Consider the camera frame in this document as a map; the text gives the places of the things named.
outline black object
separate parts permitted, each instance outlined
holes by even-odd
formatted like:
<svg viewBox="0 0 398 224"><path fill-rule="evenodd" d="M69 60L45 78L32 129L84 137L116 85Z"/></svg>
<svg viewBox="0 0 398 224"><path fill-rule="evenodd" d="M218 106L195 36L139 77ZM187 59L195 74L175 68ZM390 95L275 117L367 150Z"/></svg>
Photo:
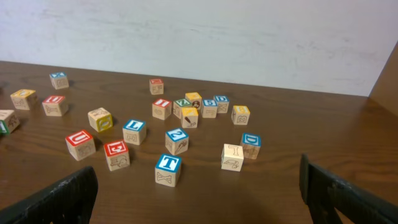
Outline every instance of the black object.
<svg viewBox="0 0 398 224"><path fill-rule="evenodd" d="M398 208L308 161L300 163L300 191L315 224L342 223L338 209L354 223L398 223Z"/></svg>
<svg viewBox="0 0 398 224"><path fill-rule="evenodd" d="M98 181L85 167L0 211L0 224L90 222Z"/></svg>

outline dark brown tabletop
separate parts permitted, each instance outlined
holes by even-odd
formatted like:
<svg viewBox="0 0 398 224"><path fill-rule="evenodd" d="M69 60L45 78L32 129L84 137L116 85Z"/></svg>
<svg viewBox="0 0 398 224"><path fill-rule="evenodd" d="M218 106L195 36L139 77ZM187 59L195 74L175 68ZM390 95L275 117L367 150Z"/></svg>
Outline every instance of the dark brown tabletop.
<svg viewBox="0 0 398 224"><path fill-rule="evenodd" d="M59 71L67 73L70 88L52 87L49 74ZM0 139L0 209L93 166L99 190L91 223L311 223L299 190L304 152L312 162L398 205L398 119L375 102L179 78L163 78L164 95L151 95L150 78L0 62L0 110L14 110L10 94L22 88L36 90L40 99L32 111L16 110L20 127ZM190 143L179 154L183 165L176 188L156 184L156 162L168 153L165 132L180 127L180 121L174 115L153 118L152 102L193 91L203 98L227 95L229 112L216 119L199 117L196 129L185 129ZM45 115L41 101L49 95L68 98L65 116ZM248 106L247 126L233 125L233 105ZM87 116L99 107L114 118L114 127L102 133L91 128ZM146 121L147 137L140 146L129 144L129 167L110 172L103 144L122 139L128 119ZM65 136L81 129L96 138L97 152L78 162ZM221 170L223 144L239 144L243 132L262 137L258 158L245 159L241 172Z"/></svg>

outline wooden block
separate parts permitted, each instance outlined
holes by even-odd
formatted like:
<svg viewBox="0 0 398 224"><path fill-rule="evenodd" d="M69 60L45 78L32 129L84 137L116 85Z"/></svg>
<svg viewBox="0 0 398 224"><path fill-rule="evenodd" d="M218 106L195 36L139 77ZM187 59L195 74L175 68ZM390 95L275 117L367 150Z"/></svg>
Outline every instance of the wooden block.
<svg viewBox="0 0 398 224"><path fill-rule="evenodd" d="M56 90L69 87L68 77L64 72L50 74L50 80Z"/></svg>
<svg viewBox="0 0 398 224"><path fill-rule="evenodd" d="M261 147L261 137L255 134L243 133L241 146L245 158L257 159Z"/></svg>
<svg viewBox="0 0 398 224"><path fill-rule="evenodd" d="M172 102L158 99L152 104L152 116L162 120L167 119L172 114Z"/></svg>
<svg viewBox="0 0 398 224"><path fill-rule="evenodd" d="M185 99L192 103L192 107L196 108L197 110L201 109L201 96L199 95L199 93L186 93Z"/></svg>
<svg viewBox="0 0 398 224"><path fill-rule="evenodd" d="M16 109L30 110L37 103L37 95L35 90L18 90L11 94L11 100Z"/></svg>
<svg viewBox="0 0 398 224"><path fill-rule="evenodd" d="M155 167L155 182L175 187L181 173L182 159L178 156L162 154Z"/></svg>
<svg viewBox="0 0 398 224"><path fill-rule="evenodd" d="M244 157L242 146L224 144L223 153L221 155L222 169L240 172L242 169L243 160Z"/></svg>
<svg viewBox="0 0 398 224"><path fill-rule="evenodd" d="M198 127L198 110L196 108L182 108L181 126L183 128Z"/></svg>
<svg viewBox="0 0 398 224"><path fill-rule="evenodd" d="M43 101L43 108L47 116L63 116L69 106L64 96L49 96Z"/></svg>
<svg viewBox="0 0 398 224"><path fill-rule="evenodd" d="M147 136L145 121L129 120L123 127L123 138L127 143L140 145Z"/></svg>
<svg viewBox="0 0 398 224"><path fill-rule="evenodd" d="M129 149L123 140L107 143L104 145L104 149L110 171L130 165Z"/></svg>
<svg viewBox="0 0 398 224"><path fill-rule="evenodd" d="M181 99L181 100L175 100L173 104L173 114L181 119L181 109L183 107L192 107L191 102L189 102L187 99Z"/></svg>
<svg viewBox="0 0 398 224"><path fill-rule="evenodd" d="M94 139L86 130L71 134L65 140L70 154L77 161L95 153Z"/></svg>
<svg viewBox="0 0 398 224"><path fill-rule="evenodd" d="M229 99L226 96L215 95L214 100L217 102L217 113L227 113Z"/></svg>
<svg viewBox="0 0 398 224"><path fill-rule="evenodd" d="M90 126L97 132L105 131L113 127L112 115L104 108L98 108L88 112Z"/></svg>
<svg viewBox="0 0 398 224"><path fill-rule="evenodd" d="M248 125L250 111L247 106L233 106L232 122L237 125Z"/></svg>
<svg viewBox="0 0 398 224"><path fill-rule="evenodd" d="M10 134L19 125L19 119L14 110L0 110L0 133Z"/></svg>
<svg viewBox="0 0 398 224"><path fill-rule="evenodd" d="M163 92L164 92L163 80L161 80L159 78L149 80L149 90L152 95L163 94Z"/></svg>
<svg viewBox="0 0 398 224"><path fill-rule="evenodd" d="M188 150L189 135L181 128L166 132L166 148L172 155Z"/></svg>
<svg viewBox="0 0 398 224"><path fill-rule="evenodd" d="M202 118L216 118L217 116L217 102L215 100L203 100L201 110Z"/></svg>

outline white wall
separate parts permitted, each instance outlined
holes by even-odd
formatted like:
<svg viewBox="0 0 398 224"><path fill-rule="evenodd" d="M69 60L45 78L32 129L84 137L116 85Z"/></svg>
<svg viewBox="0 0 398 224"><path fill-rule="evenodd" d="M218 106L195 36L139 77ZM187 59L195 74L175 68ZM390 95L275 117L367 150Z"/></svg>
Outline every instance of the white wall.
<svg viewBox="0 0 398 224"><path fill-rule="evenodd" d="M0 60L368 96L396 0L0 0Z"/></svg>

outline letter block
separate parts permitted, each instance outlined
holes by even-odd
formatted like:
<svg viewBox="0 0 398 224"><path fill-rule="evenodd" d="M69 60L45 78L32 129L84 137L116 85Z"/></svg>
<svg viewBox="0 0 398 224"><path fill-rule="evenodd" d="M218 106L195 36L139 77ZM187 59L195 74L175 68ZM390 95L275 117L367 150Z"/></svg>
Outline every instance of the letter block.
<svg viewBox="0 0 398 224"><path fill-rule="evenodd" d="M161 80L159 78L149 80L149 90L152 95L163 94L163 92L164 92L163 80Z"/></svg>
<svg viewBox="0 0 398 224"><path fill-rule="evenodd" d="M181 173L181 162L178 156L162 154L155 167L155 182L175 187Z"/></svg>
<svg viewBox="0 0 398 224"><path fill-rule="evenodd" d="M189 135L177 128L166 132L166 148L172 155L177 155L188 150Z"/></svg>
<svg viewBox="0 0 398 224"><path fill-rule="evenodd" d="M16 109L30 110L37 103L37 95L35 90L18 90L11 94L11 100Z"/></svg>
<svg viewBox="0 0 398 224"><path fill-rule="evenodd" d="M65 140L70 154L77 161L95 153L94 139L86 130L71 134Z"/></svg>
<svg viewBox="0 0 398 224"><path fill-rule="evenodd" d="M69 106L64 96L49 96L43 101L43 108L47 116L62 116Z"/></svg>
<svg viewBox="0 0 398 224"><path fill-rule="evenodd" d="M0 110L0 133L10 134L19 125L19 119L14 110Z"/></svg>
<svg viewBox="0 0 398 224"><path fill-rule="evenodd" d="M88 121L99 133L113 127L112 115L104 108L88 112Z"/></svg>
<svg viewBox="0 0 398 224"><path fill-rule="evenodd" d="M261 137L255 134L243 133L241 146L245 158L257 159L261 147Z"/></svg>
<svg viewBox="0 0 398 224"><path fill-rule="evenodd" d="M56 90L69 87L68 77L64 72L50 74L50 80Z"/></svg>
<svg viewBox="0 0 398 224"><path fill-rule="evenodd" d="M183 128L198 127L198 111L196 108L182 108L181 126Z"/></svg>
<svg viewBox="0 0 398 224"><path fill-rule="evenodd" d="M237 125L248 125L250 111L247 106L234 106L232 109L232 122Z"/></svg>
<svg viewBox="0 0 398 224"><path fill-rule="evenodd" d="M202 118L216 118L217 116L217 102L215 100L203 100L201 110Z"/></svg>
<svg viewBox="0 0 398 224"><path fill-rule="evenodd" d="M197 110L201 109L201 96L199 93L186 93L185 99L192 103L192 107L196 108Z"/></svg>
<svg viewBox="0 0 398 224"><path fill-rule="evenodd" d="M227 113L229 106L229 99L226 96L215 95L214 100L217 102L217 113Z"/></svg>
<svg viewBox="0 0 398 224"><path fill-rule="evenodd" d="M181 110L183 107L192 107L191 102L189 102L186 99L181 99L181 100L176 100L174 101L173 104L173 114L178 117L179 119L181 119Z"/></svg>
<svg viewBox="0 0 398 224"><path fill-rule="evenodd" d="M162 120L167 119L172 114L172 102L158 99L152 104L152 116Z"/></svg>
<svg viewBox="0 0 398 224"><path fill-rule="evenodd" d="M127 143L140 145L147 136L145 121L129 120L123 127L123 138Z"/></svg>
<svg viewBox="0 0 398 224"><path fill-rule="evenodd" d="M221 155L222 169L240 172L242 169L243 160L244 157L242 146L224 144L223 153Z"/></svg>
<svg viewBox="0 0 398 224"><path fill-rule="evenodd" d="M104 149L110 171L130 165L129 149L123 140L107 143L104 145Z"/></svg>

